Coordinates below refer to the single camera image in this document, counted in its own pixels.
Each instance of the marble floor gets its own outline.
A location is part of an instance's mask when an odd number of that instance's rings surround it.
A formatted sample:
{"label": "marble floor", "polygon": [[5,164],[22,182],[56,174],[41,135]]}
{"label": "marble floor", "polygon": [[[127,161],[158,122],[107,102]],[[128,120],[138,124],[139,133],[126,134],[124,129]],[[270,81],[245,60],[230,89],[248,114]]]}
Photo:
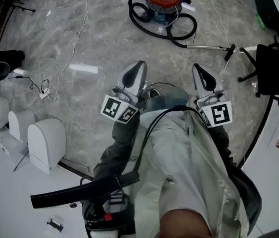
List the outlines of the marble floor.
{"label": "marble floor", "polygon": [[[15,10],[1,41],[0,50],[22,49],[26,53],[23,69],[40,84],[50,80],[51,95],[56,94],[57,79],[72,55],[78,32],[85,17],[84,0],[23,0],[36,12]],[[191,68],[199,62],[222,74],[232,100],[233,123],[226,126],[230,149],[239,162],[250,145],[268,102],[256,98],[255,78],[238,83],[237,78],[253,70],[244,54],[235,52],[225,71],[225,53],[220,51],[182,49],[167,40],[150,37],[136,28],[128,16],[128,0],[87,0],[88,16],[70,64],[98,66],[97,74],[67,68],[60,77],[58,97],[37,100],[30,109],[38,120],[58,118],[65,126],[65,157],[93,173],[102,152],[109,146],[112,121],[100,115],[105,94],[115,84],[118,74],[130,63],[144,60],[149,82],[164,81],[182,86],[195,94]],[[250,47],[270,44],[273,32],[261,29],[256,20],[254,0],[213,0],[226,28],[230,45]],[[198,22],[196,45],[226,46],[224,29],[210,0],[192,0],[195,11],[183,9]],[[187,33],[190,22],[178,19],[173,32]],[[158,25],[150,24],[156,31]],[[191,44],[193,37],[183,41]],[[11,109],[27,108],[39,96],[29,89],[26,79],[0,82],[0,96],[9,99]]]}

